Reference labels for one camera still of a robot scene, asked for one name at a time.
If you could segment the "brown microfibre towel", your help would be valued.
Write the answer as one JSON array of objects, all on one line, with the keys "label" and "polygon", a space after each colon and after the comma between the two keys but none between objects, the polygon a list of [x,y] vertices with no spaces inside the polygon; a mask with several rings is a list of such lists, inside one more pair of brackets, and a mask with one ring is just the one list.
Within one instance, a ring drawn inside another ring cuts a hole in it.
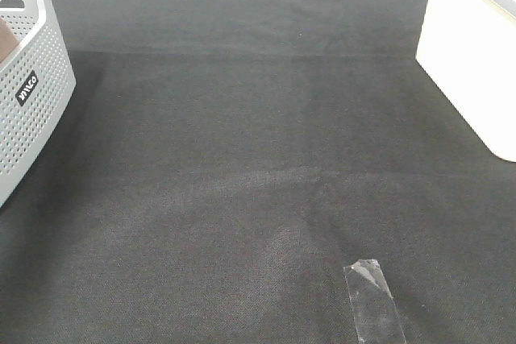
[{"label": "brown microfibre towel", "polygon": [[7,65],[18,53],[19,39],[12,28],[3,20],[0,20],[0,60],[1,67]]}]

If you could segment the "black cloth table cover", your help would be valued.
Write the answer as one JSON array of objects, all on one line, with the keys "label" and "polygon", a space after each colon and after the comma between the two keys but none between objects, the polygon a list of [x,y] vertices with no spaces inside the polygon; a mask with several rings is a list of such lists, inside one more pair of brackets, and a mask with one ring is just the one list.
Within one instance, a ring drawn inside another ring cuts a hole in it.
[{"label": "black cloth table cover", "polygon": [[1,212],[4,343],[515,340],[515,166],[415,60],[427,0],[53,0],[77,85]]}]

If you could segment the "clear adhesive tape strip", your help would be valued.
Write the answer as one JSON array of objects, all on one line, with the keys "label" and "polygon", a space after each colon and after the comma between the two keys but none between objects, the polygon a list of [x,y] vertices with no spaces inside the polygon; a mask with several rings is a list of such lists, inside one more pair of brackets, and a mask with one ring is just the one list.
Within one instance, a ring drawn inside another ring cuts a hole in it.
[{"label": "clear adhesive tape strip", "polygon": [[358,343],[406,343],[393,295],[376,259],[343,268]]}]

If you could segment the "grey perforated laundry basket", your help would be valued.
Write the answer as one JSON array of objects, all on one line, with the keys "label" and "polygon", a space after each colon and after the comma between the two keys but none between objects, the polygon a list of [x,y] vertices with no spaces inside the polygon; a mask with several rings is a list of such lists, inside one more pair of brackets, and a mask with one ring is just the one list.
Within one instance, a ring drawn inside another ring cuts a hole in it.
[{"label": "grey perforated laundry basket", "polygon": [[18,40],[1,63],[1,200],[24,178],[60,121],[76,79],[52,0],[1,10]]}]

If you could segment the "white plastic storage bin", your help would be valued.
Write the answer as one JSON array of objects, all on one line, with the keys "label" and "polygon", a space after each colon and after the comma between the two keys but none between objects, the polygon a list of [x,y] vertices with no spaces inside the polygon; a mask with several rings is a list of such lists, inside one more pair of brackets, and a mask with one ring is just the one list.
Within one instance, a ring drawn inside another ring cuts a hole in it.
[{"label": "white plastic storage bin", "polygon": [[484,145],[515,160],[515,0],[427,0],[415,58]]}]

